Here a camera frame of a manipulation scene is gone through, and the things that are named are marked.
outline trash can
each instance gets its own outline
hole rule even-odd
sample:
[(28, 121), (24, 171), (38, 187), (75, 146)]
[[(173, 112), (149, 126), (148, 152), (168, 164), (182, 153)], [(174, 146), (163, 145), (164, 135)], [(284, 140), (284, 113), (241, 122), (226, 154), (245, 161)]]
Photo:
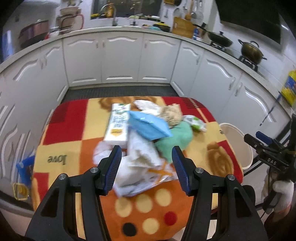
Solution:
[(242, 169), (248, 169), (253, 162), (253, 152), (252, 148), (244, 142), (244, 133), (236, 126), (229, 123), (221, 123), (219, 126), (232, 146)]

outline wooden cutting board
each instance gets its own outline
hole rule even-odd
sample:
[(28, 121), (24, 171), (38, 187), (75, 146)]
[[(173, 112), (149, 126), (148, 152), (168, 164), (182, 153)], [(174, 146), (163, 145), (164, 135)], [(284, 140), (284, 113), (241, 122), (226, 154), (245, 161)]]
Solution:
[(187, 38), (192, 38), (194, 28), (195, 26), (192, 24), (192, 22), (175, 17), (172, 33)]

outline faucet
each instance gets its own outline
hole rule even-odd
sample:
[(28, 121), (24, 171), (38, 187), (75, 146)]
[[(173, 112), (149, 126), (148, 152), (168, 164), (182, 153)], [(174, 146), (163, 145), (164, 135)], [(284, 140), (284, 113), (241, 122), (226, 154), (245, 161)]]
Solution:
[(108, 5), (112, 6), (113, 9), (114, 9), (112, 26), (117, 26), (117, 21), (116, 21), (116, 7), (114, 6), (114, 4), (110, 4), (110, 3), (108, 3), (108, 4), (104, 5), (104, 6), (101, 8), (100, 12), (102, 12), (103, 9), (104, 9), (106, 6), (108, 6)]

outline yellow bag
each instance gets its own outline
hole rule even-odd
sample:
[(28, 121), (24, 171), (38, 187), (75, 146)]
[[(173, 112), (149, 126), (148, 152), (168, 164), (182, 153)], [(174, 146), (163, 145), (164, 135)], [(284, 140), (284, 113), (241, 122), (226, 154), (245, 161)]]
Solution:
[(290, 71), (285, 85), (281, 90), (282, 96), (290, 105), (296, 100), (296, 70)]

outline yellow dot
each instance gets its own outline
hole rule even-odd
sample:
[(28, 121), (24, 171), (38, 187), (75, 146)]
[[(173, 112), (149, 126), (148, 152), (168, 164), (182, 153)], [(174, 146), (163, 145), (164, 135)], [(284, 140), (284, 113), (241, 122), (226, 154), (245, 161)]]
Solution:
[(155, 200), (160, 206), (166, 207), (172, 202), (172, 195), (168, 189), (161, 188), (156, 191)]
[(136, 207), (140, 213), (148, 213), (152, 209), (152, 200), (147, 194), (140, 194), (136, 199)]
[(122, 218), (127, 217), (131, 214), (131, 209), (132, 204), (127, 198), (121, 197), (115, 201), (115, 212), (118, 216), (121, 216)]
[(147, 218), (143, 222), (142, 228), (146, 234), (154, 234), (159, 229), (159, 223), (155, 218)]

